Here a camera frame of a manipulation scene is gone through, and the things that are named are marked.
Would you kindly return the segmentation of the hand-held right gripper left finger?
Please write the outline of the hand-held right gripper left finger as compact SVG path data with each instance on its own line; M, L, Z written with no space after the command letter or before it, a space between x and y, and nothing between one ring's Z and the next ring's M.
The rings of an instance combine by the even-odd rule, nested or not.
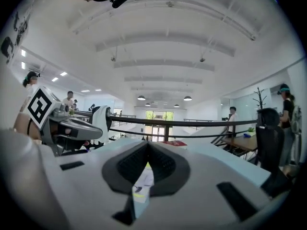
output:
M147 164L147 145L147 142L133 145L108 159L102 168L103 179L110 189L128 197L123 210L112 216L125 225L132 225L136 219L132 188Z

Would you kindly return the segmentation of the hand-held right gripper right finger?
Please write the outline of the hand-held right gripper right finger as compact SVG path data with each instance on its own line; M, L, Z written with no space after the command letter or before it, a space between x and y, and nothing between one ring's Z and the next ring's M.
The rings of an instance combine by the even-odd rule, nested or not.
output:
M148 163L154 175L150 197L174 195L190 177L188 161L158 144L149 143L147 151Z

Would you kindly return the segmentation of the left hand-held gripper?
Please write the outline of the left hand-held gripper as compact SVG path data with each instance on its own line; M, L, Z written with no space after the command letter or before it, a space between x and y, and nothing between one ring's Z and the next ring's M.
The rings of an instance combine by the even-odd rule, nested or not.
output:
M43 144L51 147L55 156L65 151L79 150L86 141L102 136L102 129L69 115L69 107L48 88L38 87L26 106L31 125L39 131Z

